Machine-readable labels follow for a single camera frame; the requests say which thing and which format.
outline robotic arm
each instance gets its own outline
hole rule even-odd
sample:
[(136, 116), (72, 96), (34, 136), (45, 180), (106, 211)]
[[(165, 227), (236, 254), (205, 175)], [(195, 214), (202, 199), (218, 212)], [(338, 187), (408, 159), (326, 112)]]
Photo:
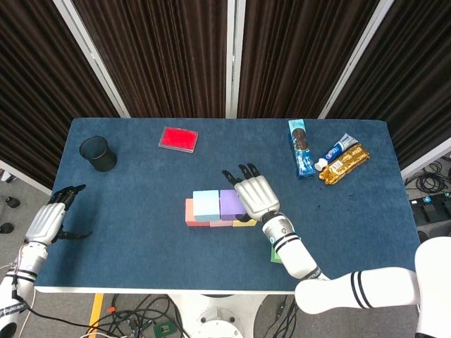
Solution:
[(78, 192), (85, 188), (66, 187), (40, 208), (25, 234), (25, 243), (0, 284), (0, 337), (13, 337), (19, 314), (27, 309), (24, 298), (30, 293), (46, 258), (47, 247), (57, 239), (82, 239), (91, 234), (63, 231), (63, 218)]
[(248, 163), (247, 166), (249, 169), (245, 165), (239, 165), (245, 180), (234, 178), (227, 170), (223, 170), (225, 178), (234, 186), (246, 209), (247, 215), (242, 220), (253, 218), (263, 223), (266, 238), (280, 256), (288, 273), (294, 278), (327, 279), (297, 236), (291, 221), (279, 213), (279, 200), (266, 178), (252, 163)]
[(227, 170), (223, 174), (246, 209), (244, 220), (253, 218), (263, 223), (263, 232), (288, 273), (300, 279), (295, 298), (304, 312), (420, 304), (416, 338), (451, 338), (450, 237), (430, 239), (418, 248), (417, 274), (404, 268), (381, 268), (329, 280), (296, 235), (290, 220), (278, 212), (278, 198), (255, 165), (239, 167), (244, 180), (234, 178)]

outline light blue cube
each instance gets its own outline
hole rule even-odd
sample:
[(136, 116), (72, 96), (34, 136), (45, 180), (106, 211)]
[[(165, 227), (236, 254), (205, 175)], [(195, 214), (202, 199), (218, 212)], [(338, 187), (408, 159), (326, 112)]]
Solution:
[(204, 190), (202, 192), (192, 192), (192, 210), (195, 220), (199, 222), (220, 220), (219, 191)]

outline dark brown curtain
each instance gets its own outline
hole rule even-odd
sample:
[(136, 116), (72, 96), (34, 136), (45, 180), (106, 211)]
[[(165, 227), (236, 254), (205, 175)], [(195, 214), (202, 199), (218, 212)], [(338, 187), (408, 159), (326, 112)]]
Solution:
[(327, 117), (387, 121), (401, 168), (451, 137), (451, 1), (395, 1)]
[(225, 116), (227, 0), (75, 0), (131, 116)]
[(378, 0), (247, 0), (239, 118), (316, 118)]
[(0, 158), (51, 188), (72, 119), (116, 110), (51, 0), (0, 11)]

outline white toothpaste tube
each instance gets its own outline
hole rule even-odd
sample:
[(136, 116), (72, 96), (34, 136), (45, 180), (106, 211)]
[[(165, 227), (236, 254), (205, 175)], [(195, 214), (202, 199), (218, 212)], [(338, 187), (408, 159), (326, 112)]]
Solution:
[(358, 143), (358, 141), (348, 135), (344, 134), (340, 141), (335, 143), (332, 148), (330, 148), (327, 153), (325, 153), (318, 162), (315, 163), (315, 169), (318, 171), (322, 171), (330, 162), (335, 160), (338, 156), (343, 154), (347, 149), (349, 149), (351, 146)]

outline gold snack package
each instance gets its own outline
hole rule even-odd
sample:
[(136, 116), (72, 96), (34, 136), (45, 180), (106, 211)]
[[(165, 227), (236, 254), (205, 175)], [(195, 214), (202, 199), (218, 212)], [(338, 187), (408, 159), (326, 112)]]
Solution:
[(335, 184), (341, 177), (353, 171), (368, 158), (369, 152), (358, 143), (325, 167), (319, 174), (319, 178), (326, 184)]

